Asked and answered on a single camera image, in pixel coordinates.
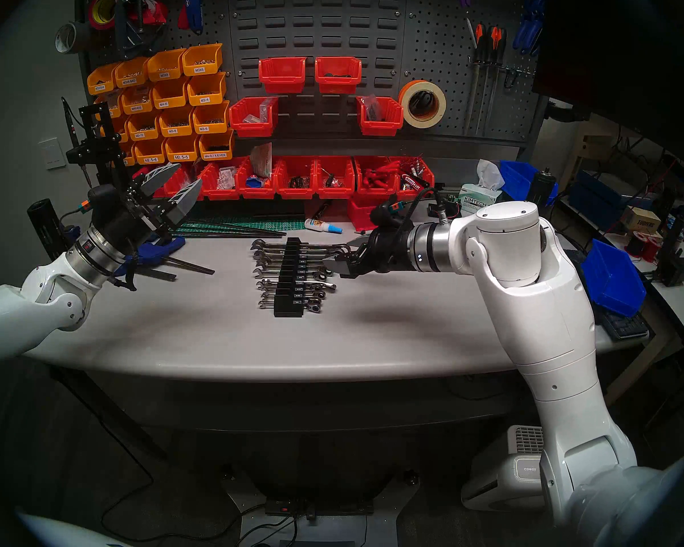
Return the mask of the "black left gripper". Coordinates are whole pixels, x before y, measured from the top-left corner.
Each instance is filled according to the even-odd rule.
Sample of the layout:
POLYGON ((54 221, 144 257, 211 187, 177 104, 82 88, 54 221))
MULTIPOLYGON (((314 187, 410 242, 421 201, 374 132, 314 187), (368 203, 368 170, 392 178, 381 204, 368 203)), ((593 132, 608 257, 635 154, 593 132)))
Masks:
POLYGON ((88 192, 92 208, 92 226, 116 250, 133 250, 153 233, 168 240, 168 232, 182 224, 195 205, 202 189, 202 179, 181 188, 177 194, 151 205, 151 198, 162 189, 180 168, 166 163, 137 173, 129 190, 114 185, 99 185, 88 192))

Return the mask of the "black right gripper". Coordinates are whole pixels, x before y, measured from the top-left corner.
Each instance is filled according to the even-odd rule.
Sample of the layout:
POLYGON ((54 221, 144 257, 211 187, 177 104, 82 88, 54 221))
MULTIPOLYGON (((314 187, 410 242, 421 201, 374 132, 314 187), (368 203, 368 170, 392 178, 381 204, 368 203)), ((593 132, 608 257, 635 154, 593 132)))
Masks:
POLYGON ((376 225, 369 236, 357 236, 346 244, 348 254, 336 254, 322 260, 325 268, 345 279, 376 272, 413 271, 414 266, 408 254, 408 237, 414 229, 410 218, 393 214, 388 207, 376 207, 370 220, 376 225))

